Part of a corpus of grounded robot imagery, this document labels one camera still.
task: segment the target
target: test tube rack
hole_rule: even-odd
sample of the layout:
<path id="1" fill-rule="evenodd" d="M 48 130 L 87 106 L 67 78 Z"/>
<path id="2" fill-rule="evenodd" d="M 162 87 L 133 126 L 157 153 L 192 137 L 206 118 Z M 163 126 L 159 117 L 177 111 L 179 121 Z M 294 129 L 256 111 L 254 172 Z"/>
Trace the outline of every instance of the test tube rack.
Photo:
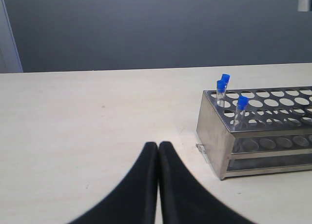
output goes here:
<path id="1" fill-rule="evenodd" d="M 237 128 L 240 95 L 249 104 Z M 216 91 L 203 92 L 197 134 L 221 180 L 312 169 L 311 86 L 227 90 L 224 107 L 215 96 Z"/>

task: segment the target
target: metal object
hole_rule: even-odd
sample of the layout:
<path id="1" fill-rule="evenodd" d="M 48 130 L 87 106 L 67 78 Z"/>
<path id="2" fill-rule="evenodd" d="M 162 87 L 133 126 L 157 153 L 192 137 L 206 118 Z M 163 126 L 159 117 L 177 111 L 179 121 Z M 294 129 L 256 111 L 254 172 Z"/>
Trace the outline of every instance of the metal object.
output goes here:
<path id="1" fill-rule="evenodd" d="M 312 11 L 312 0 L 298 0 L 298 11 L 299 12 Z"/>
<path id="2" fill-rule="evenodd" d="M 204 91 L 197 133 L 220 179 L 312 169 L 312 87 L 228 90 L 224 108 Z M 239 95 L 250 98 L 234 127 Z"/>

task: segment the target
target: table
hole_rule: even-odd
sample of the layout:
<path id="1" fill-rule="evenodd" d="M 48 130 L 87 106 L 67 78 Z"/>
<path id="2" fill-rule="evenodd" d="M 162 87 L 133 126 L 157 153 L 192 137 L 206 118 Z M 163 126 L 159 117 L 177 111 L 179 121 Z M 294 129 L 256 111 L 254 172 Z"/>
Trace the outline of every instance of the table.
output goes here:
<path id="1" fill-rule="evenodd" d="M 1 74 L 0 223 L 66 223 L 121 181 L 146 141 L 257 223 L 310 223 L 312 171 L 220 181 L 198 152 L 202 91 L 312 85 L 312 63 Z M 162 223 L 159 203 L 156 223 Z"/>

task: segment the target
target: test tube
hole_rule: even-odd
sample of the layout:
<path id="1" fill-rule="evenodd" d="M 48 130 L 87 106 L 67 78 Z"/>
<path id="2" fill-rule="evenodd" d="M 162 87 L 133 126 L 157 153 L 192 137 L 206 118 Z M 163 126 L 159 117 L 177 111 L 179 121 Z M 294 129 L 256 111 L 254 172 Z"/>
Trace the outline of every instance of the test tube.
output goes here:
<path id="1" fill-rule="evenodd" d="M 236 105 L 236 112 L 234 117 L 234 126 L 238 128 L 242 125 L 243 119 L 245 117 L 246 106 L 248 105 L 248 98 L 245 96 L 240 96 Z"/>
<path id="2" fill-rule="evenodd" d="M 216 82 L 216 104 L 224 108 L 225 103 L 225 82 L 219 80 Z"/>
<path id="3" fill-rule="evenodd" d="M 221 80 L 225 82 L 225 91 L 226 91 L 226 88 L 228 87 L 229 84 L 230 75 L 222 74 Z"/>

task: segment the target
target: blue cap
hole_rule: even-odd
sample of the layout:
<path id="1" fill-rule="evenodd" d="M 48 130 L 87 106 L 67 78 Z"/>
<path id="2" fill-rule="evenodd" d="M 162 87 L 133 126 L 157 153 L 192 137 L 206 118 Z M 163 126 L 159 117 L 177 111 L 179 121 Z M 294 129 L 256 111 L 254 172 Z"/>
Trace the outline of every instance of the blue cap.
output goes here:
<path id="1" fill-rule="evenodd" d="M 221 80 L 223 80 L 226 84 L 228 84 L 230 80 L 230 75 L 222 74 Z"/>
<path id="2" fill-rule="evenodd" d="M 238 103 L 237 103 L 238 109 L 243 110 L 246 108 L 247 105 L 248 105 L 248 98 L 246 96 L 238 97 Z"/>
<path id="3" fill-rule="evenodd" d="M 226 83 L 223 80 L 219 80 L 216 82 L 216 89 L 218 92 L 224 92 L 225 91 L 225 85 Z"/>

